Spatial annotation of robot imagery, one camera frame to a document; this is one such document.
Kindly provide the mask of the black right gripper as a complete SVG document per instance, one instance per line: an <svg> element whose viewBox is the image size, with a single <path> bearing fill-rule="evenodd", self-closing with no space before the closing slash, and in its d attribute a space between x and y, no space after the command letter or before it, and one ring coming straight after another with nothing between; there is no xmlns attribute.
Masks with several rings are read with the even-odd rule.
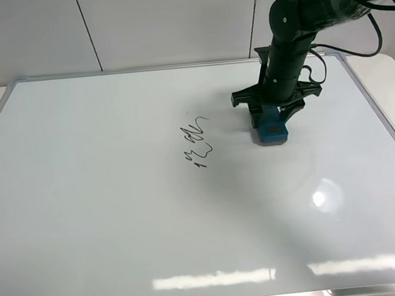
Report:
<svg viewBox="0 0 395 296"><path fill-rule="evenodd" d="M263 79L254 86L235 91L231 94L234 108L246 104L251 115L252 128L259 127L263 108L280 107L279 120L283 123L305 107L304 98L319 96L321 84L312 81L292 79Z"/></svg>

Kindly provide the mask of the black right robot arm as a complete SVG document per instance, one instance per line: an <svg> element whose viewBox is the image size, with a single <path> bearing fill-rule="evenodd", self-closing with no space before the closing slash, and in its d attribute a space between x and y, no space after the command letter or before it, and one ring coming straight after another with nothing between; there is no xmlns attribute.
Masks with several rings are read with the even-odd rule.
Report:
<svg viewBox="0 0 395 296"><path fill-rule="evenodd" d="M302 70L310 69L305 60L316 53L319 32L367 16L377 35L375 54L382 50L383 36L373 10L395 11L395 0L276 0L268 15L271 44L256 50L261 61L258 82L235 91L233 106L247 105L255 129L268 118L276 124L287 122L303 109L307 96L321 93L321 81L299 79Z"/></svg>

